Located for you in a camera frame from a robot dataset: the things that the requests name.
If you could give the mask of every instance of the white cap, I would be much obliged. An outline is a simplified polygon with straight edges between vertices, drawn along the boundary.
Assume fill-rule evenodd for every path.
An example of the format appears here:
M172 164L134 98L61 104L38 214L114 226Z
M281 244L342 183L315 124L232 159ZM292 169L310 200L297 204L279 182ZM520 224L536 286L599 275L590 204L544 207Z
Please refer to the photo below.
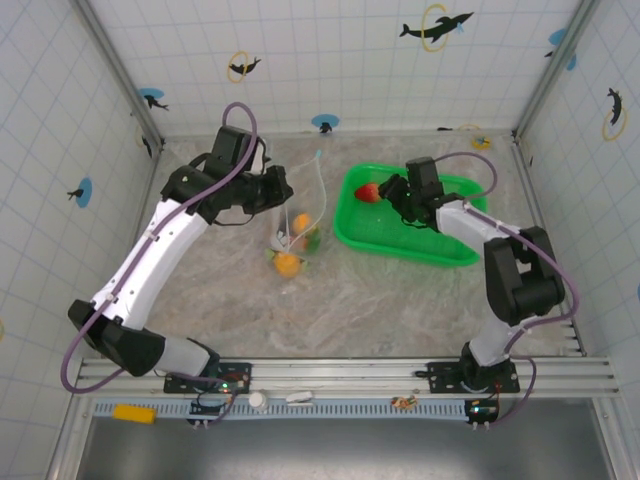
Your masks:
M249 405L256 410L265 410L267 408L267 396L262 392L253 392L249 396Z

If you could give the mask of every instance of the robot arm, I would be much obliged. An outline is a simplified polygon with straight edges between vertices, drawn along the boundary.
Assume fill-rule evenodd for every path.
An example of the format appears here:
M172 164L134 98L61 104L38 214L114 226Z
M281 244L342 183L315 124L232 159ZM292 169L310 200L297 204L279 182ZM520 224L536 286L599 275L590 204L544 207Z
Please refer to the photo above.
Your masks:
M122 266L91 302L76 300L69 318L80 329L95 313L95 306L111 300L88 332L87 341L95 350L111 359L134 376L150 370L191 376L215 376L219 356L197 342L168 338L144 328L151 307L171 272L184 253L216 222L222 210L241 206L246 214L256 215L283 204L293 195L281 166L265 170L269 159L264 155L264 142L256 142L251 161L227 185L202 201L173 217L154 236L153 230L181 204L195 197L225 177L245 154L249 132L234 127L220 128L211 153L196 157L189 165L173 172L162 189L162 199L145 233L138 240ZM127 278L117 298L113 286L125 277L142 245L153 243Z
M407 178L393 175L380 185L380 196L390 201L405 224L450 235L484 258L487 300L494 315L465 344L457 369L469 390L480 391L513 371L506 350L515 332L549 313L565 296L560 275L495 225L526 238L553 259L551 243L540 227L505 225L460 195L445 194L432 158L412 160L406 166Z

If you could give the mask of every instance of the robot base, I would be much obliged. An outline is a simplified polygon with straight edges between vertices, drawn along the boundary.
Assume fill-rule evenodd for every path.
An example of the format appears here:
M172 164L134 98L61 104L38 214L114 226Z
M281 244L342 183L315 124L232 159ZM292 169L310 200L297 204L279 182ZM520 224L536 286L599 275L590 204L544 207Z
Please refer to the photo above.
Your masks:
M429 362L426 367L419 376L429 381L431 393L493 393L496 384L500 385L501 393L520 392L518 374L511 360L481 367L468 343L457 362Z

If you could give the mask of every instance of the strawberry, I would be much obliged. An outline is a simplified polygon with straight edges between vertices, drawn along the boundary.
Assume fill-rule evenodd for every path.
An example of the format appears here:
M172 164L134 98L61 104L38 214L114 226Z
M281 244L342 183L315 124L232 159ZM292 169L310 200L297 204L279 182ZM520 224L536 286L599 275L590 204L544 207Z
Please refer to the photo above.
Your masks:
M365 183L355 191L354 195L358 200L366 203L378 203L382 200L378 194L378 184L373 182Z

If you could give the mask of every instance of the green tray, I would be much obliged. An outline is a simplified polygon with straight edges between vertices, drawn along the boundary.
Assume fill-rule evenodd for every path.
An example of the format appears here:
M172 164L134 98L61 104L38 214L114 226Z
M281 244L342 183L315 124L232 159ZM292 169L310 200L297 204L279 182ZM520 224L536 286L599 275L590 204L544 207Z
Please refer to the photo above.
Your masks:
M430 229L418 230L403 225L400 215L387 201L371 204L356 199L354 192L365 183L383 183L398 173L406 178L406 169L376 163L356 165L347 172L333 219L338 239L352 248L366 252L406 258L442 267L463 267L475 263L479 256L466 245L448 235ZM482 187L468 178L440 175L445 193L463 196L480 193ZM487 199L471 204L487 211Z

